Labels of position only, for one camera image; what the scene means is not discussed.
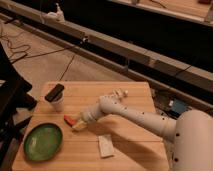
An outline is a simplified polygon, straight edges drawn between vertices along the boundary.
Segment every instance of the cable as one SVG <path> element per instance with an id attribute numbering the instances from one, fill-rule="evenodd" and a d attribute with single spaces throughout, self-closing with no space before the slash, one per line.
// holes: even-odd
<path id="1" fill-rule="evenodd" d="M 9 37 L 17 38 L 23 33 L 24 33 L 24 31 L 15 36 L 10 36 L 10 35 L 6 35 L 6 34 L 4 35 L 4 27 L 3 27 L 3 23 L 1 22 L 0 39 L 7 42 L 7 47 L 9 48 L 10 52 L 12 53 L 8 57 L 11 61 L 23 59 L 24 57 L 26 57 L 28 55 L 27 51 L 31 48 L 30 45 L 24 44 L 24 45 L 14 47 L 12 41 L 9 39 Z M 20 57 L 18 57 L 16 59 L 12 59 L 17 54 L 23 54 L 23 55 L 21 55 Z"/>
<path id="2" fill-rule="evenodd" d="M 150 1 L 150 2 L 153 2 L 153 3 L 155 3 L 155 4 L 158 4 L 158 5 L 160 5 L 162 8 L 166 9 L 166 6 L 163 5 L 162 3 L 158 2 L 158 1 L 155 1 L 155 0 L 149 0 L 149 1 Z"/>
<path id="3" fill-rule="evenodd" d="M 61 80 L 63 79 L 63 77 L 64 77 L 64 75 L 66 74 L 66 72 L 68 71 L 70 65 L 71 65 L 72 62 L 74 61 L 75 56 L 78 54 L 79 50 L 81 49 L 81 46 L 80 46 L 80 45 L 82 45 L 83 43 L 85 43 L 85 42 L 84 42 L 84 41 L 81 41 L 81 42 L 79 43 L 77 51 L 73 54 L 71 60 L 69 61 L 68 65 L 67 65 L 66 69 L 64 70 L 63 74 L 61 75 L 59 81 L 61 81 Z"/>
<path id="4" fill-rule="evenodd" d="M 180 75 L 181 73 L 183 73 L 183 72 L 186 72 L 189 68 L 191 68 L 193 65 L 195 65 L 196 63 L 197 63 L 197 60 L 199 59 L 199 56 L 197 56 L 195 59 L 194 59 L 194 61 L 192 62 L 192 64 L 191 65 L 189 65 L 188 67 L 186 67 L 185 69 L 182 69 L 182 70 L 180 70 L 180 71 L 178 71 L 177 73 L 175 73 L 172 77 L 173 78 L 176 78 L 178 75 Z M 166 88 L 166 89 L 160 89 L 160 90 L 157 90 L 157 92 L 158 93 L 160 93 L 160 92 L 168 92 L 171 88 L 172 88 L 172 86 L 173 86 L 173 84 L 175 83 L 175 80 L 173 79 L 168 85 L 169 85 L 169 87 L 168 88 Z"/>
<path id="5" fill-rule="evenodd" d="M 209 108 L 209 109 L 204 110 L 204 112 L 210 112 L 210 111 L 213 111 L 213 108 Z"/>

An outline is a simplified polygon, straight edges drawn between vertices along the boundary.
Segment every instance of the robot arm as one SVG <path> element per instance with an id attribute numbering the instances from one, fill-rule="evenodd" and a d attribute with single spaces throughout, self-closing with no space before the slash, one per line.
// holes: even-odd
<path id="1" fill-rule="evenodd" d="M 213 171 L 211 116 L 191 110 L 176 121 L 126 107 L 120 103 L 124 96 L 122 91 L 101 96 L 98 103 L 82 113 L 82 118 L 73 129 L 79 131 L 108 114 L 119 115 L 174 143 L 173 171 Z"/>
<path id="2" fill-rule="evenodd" d="M 74 125 L 73 129 L 80 130 L 83 128 L 82 125 L 86 126 L 108 114 L 114 114 L 122 116 L 150 132 L 173 142 L 176 120 L 126 107 L 120 103 L 125 96 L 126 94 L 122 90 L 114 91 L 111 95 L 101 96 L 98 103 L 88 107 L 82 113 L 82 119 L 79 121 L 79 124 Z"/>

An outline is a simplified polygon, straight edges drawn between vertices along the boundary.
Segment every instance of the green bowl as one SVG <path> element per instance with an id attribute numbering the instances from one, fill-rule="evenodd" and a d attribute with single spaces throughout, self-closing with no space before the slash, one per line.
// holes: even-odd
<path id="1" fill-rule="evenodd" d="M 56 124 L 40 124 L 25 138 L 25 156 L 28 160 L 36 162 L 48 160 L 58 152 L 62 139 L 62 131 Z"/>

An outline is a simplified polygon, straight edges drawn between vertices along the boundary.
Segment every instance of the black chair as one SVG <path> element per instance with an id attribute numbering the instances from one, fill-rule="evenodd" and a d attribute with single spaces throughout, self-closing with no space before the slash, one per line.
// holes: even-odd
<path id="1" fill-rule="evenodd" d="M 17 107 L 33 109 L 37 101 L 27 94 L 32 85 L 28 83 L 15 70 L 10 63 L 1 43 L 0 43 L 0 80 L 5 82 L 0 85 L 0 165 L 5 157 L 10 142 L 13 138 L 22 140 L 23 135 L 20 129 L 26 126 L 30 118 L 14 125 L 13 115 L 16 114 Z"/>

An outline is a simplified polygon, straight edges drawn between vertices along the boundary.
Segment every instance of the wooden table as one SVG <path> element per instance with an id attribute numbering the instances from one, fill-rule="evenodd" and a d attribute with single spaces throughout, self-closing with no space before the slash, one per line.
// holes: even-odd
<path id="1" fill-rule="evenodd" d="M 131 0 L 119 0 L 121 2 L 131 2 Z M 198 0 L 155 0 L 166 7 L 167 10 L 173 12 L 180 12 L 205 18 L 210 8 L 209 4 L 198 3 Z M 150 0 L 140 0 L 141 5 L 149 5 L 162 8 L 161 5 L 154 3 Z"/>
<path id="2" fill-rule="evenodd" d="M 79 112 L 97 102 L 100 95 L 118 88 L 129 91 L 128 98 L 123 100 L 124 104 L 155 112 L 146 82 L 61 82 L 65 86 L 65 109 L 60 113 L 55 112 L 44 100 L 45 94 L 55 84 L 45 84 L 27 133 L 40 123 L 56 123 L 64 136 L 61 150 L 49 161 L 33 163 L 25 159 L 21 144 L 13 171 L 168 171 L 162 139 L 124 118 L 109 115 L 79 133 L 72 132 L 63 120 L 64 114 L 79 117 Z M 100 157 L 97 136 L 102 134 L 111 134 L 114 157 Z"/>

